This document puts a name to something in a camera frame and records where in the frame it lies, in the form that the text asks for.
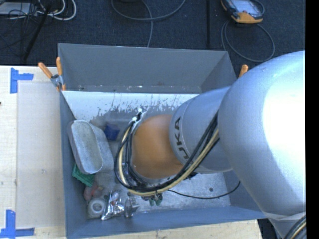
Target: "tape roll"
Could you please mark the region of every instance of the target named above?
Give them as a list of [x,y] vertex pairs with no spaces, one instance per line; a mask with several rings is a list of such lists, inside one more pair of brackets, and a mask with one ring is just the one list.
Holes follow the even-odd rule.
[[93,198],[88,205],[88,213],[91,216],[100,216],[106,208],[105,200],[101,198]]

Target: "green object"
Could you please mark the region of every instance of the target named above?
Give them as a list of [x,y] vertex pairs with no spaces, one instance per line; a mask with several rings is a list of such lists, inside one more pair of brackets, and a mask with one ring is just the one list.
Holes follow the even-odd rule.
[[92,187],[94,182],[95,174],[84,174],[80,171],[76,163],[73,166],[72,176],[77,178],[79,181],[85,185]]

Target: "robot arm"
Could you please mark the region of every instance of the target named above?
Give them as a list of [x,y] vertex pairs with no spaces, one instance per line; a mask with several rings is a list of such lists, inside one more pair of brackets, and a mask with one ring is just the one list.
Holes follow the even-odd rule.
[[132,139],[134,170],[160,180],[185,166],[233,169],[282,237],[305,226],[305,52],[269,60],[172,117],[145,120]]

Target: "yellow cable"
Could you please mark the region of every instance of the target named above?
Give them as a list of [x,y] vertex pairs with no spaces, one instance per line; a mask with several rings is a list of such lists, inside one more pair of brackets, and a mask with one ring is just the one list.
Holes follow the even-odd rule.
[[[126,135],[128,134],[130,128],[126,131],[122,142],[124,141]],[[132,194],[138,195],[138,196],[144,196],[144,197],[148,197],[148,196],[153,196],[156,193],[162,193],[166,190],[171,189],[172,187],[174,187],[175,185],[177,185],[179,182],[181,182],[182,180],[184,180],[188,175],[190,175],[192,173],[192,171],[197,167],[197,165],[200,164],[200,162],[203,160],[203,158],[206,156],[206,154],[208,153],[208,151],[210,150],[210,148],[213,146],[213,144],[216,142],[216,140],[218,139],[218,133],[219,130],[217,129],[214,133],[214,135],[212,136],[212,138],[210,139],[210,141],[208,142],[207,146],[204,148],[204,150],[199,154],[198,158],[194,161],[194,163],[192,163],[192,165],[174,182],[172,182],[171,184],[167,185],[166,187],[162,188],[162,189],[158,189],[158,190],[153,190],[153,191],[149,191],[149,192],[138,192],[132,189],[129,189],[128,191],[131,192]],[[121,180],[127,185],[127,182],[124,178],[124,174],[122,171],[122,157],[123,157],[123,149],[124,146],[122,146],[122,148],[120,149],[119,152],[119,164],[118,164],[118,168],[119,168],[119,174],[120,174],[120,178]]]
[[[122,139],[122,143],[124,141],[124,139],[127,137],[129,131],[131,130],[132,126],[130,126],[126,132],[124,133],[124,136],[123,136],[123,139]],[[123,174],[123,171],[122,171],[122,157],[123,157],[123,149],[124,149],[124,146],[122,146],[121,150],[120,150],[120,153],[119,153],[119,163],[118,163],[118,168],[119,168],[119,174],[120,174],[120,179],[126,184],[128,185],[125,177],[124,177],[124,174]]]
[[305,227],[306,227],[306,222],[304,222],[301,226],[300,226],[300,228],[298,228],[297,230],[296,230],[296,232],[294,232],[294,234],[291,236],[291,239],[294,239],[299,233],[300,233],[300,231],[301,230],[303,230]]

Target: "blue object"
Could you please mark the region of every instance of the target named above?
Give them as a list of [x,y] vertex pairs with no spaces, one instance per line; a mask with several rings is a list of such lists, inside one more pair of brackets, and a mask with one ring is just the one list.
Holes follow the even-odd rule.
[[115,141],[120,132],[120,128],[115,124],[107,124],[104,129],[104,134],[106,135],[107,140]]
[[34,228],[15,230],[15,212],[6,210],[5,212],[5,229],[1,229],[0,238],[15,239],[15,237],[28,237],[34,234]]
[[19,74],[19,71],[11,67],[10,93],[18,92],[18,81],[32,81],[33,74]]

